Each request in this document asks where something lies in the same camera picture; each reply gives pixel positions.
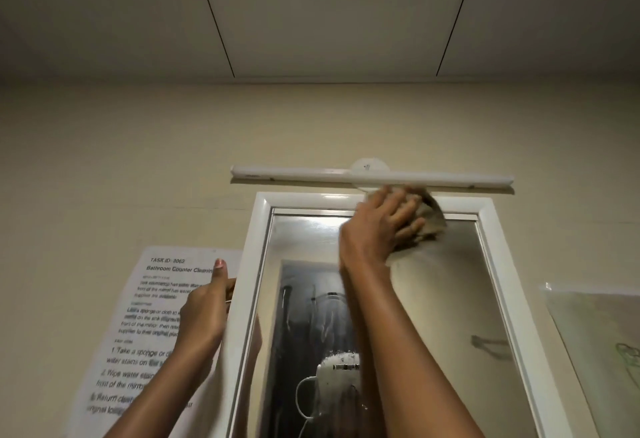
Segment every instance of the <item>white light bar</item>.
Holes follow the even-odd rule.
[[[348,183],[355,185],[414,184],[430,187],[508,189],[513,177],[478,174],[441,174],[437,172],[394,172],[388,170],[352,170],[348,168],[231,167],[235,179]]]

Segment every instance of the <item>paper sheet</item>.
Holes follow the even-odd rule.
[[[153,246],[146,248],[116,305],[109,328],[76,394],[66,435],[101,438],[172,352],[180,308],[191,290],[211,281],[216,258],[235,277],[242,251]],[[212,378],[218,356],[214,358]],[[191,434],[205,382],[171,434]]]
[[[600,436],[640,436],[640,295],[544,293]]]

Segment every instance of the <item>beige wall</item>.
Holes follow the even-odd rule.
[[[0,91],[0,434],[59,429],[142,248],[242,248],[232,164],[504,173],[494,195],[576,436],[594,438],[538,287],[634,284],[640,89],[628,84]]]

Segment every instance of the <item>white mirror frame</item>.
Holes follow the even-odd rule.
[[[237,394],[244,378],[246,349],[253,330],[262,262],[269,223],[274,209],[354,210],[363,195],[327,193],[258,192],[244,252],[237,275],[234,301],[231,305],[225,342],[217,372],[222,374],[218,418],[210,438],[230,438],[236,418]],[[564,406],[560,400],[551,369],[545,356],[529,304],[513,264],[493,201],[488,197],[436,197],[444,214],[457,218],[477,219],[478,233],[484,249],[489,273],[504,319],[506,331],[533,419],[540,438],[571,438]]]

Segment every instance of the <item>ceiling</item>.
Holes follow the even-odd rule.
[[[640,0],[0,0],[0,78],[640,72]]]

